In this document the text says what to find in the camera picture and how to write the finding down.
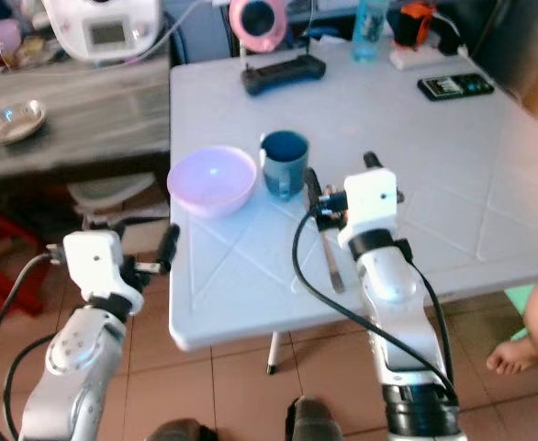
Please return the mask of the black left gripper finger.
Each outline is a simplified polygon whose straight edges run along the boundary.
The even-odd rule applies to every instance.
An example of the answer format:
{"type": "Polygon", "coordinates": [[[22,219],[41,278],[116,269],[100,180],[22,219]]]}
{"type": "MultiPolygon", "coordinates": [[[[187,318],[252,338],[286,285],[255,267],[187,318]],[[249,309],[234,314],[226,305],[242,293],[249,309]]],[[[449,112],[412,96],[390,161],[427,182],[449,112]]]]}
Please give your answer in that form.
{"type": "Polygon", "coordinates": [[[180,232],[180,227],[176,223],[170,223],[167,230],[163,233],[160,246],[157,248],[157,273],[168,274],[170,268],[173,267],[180,232]]]}

